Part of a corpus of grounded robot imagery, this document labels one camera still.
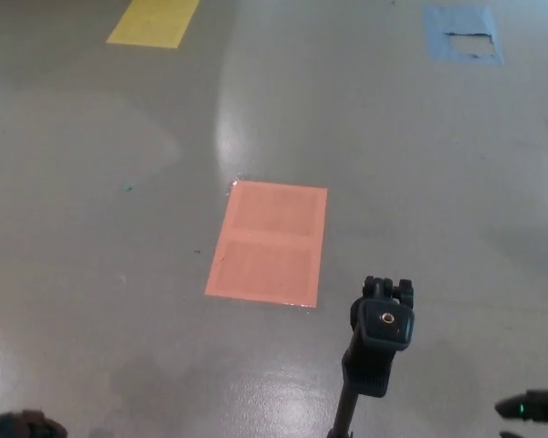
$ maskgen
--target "blue rectangle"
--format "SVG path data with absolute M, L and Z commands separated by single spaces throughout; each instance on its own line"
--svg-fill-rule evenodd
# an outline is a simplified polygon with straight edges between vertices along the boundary
M 427 31 L 428 55 L 434 61 L 503 65 L 500 40 L 488 7 L 425 5 L 424 26 Z M 488 36 L 494 54 L 459 52 L 450 44 L 450 36 L 454 35 Z

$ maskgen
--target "yellow tape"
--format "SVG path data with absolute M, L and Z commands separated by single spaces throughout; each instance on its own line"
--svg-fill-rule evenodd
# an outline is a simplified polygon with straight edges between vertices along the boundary
M 132 0 L 108 43 L 177 48 L 199 0 Z

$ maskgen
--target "epoxy floor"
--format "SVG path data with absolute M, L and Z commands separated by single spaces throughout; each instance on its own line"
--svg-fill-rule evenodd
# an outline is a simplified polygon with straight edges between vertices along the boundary
M 323 437 L 375 275 L 416 331 L 356 438 L 548 436 L 493 411 L 548 388 L 548 0 L 488 2 L 503 67 L 413 0 L 201 0 L 176 51 L 107 46 L 127 4 L 0 0 L 0 411 Z M 329 189 L 318 307 L 204 296 L 235 178 Z

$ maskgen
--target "black object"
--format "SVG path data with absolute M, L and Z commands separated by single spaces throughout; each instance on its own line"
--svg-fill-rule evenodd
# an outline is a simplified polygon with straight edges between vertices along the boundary
M 351 306 L 353 335 L 342 358 L 341 398 L 327 438 L 353 437 L 349 428 L 359 396 L 385 396 L 394 356 L 412 339 L 414 289 L 410 280 L 400 280 L 394 287 L 389 278 L 369 276 L 362 295 Z
M 0 414 L 0 438 L 67 438 L 67 430 L 41 411 Z
M 524 422 L 548 423 L 548 391 L 527 391 L 499 401 L 495 411 L 506 420 L 522 420 Z M 502 438 L 521 438 L 510 432 L 501 432 Z

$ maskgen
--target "orange paper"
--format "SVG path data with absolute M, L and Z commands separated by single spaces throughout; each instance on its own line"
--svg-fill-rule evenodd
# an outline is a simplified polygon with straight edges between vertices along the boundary
M 316 307 L 327 190 L 238 181 L 205 294 Z

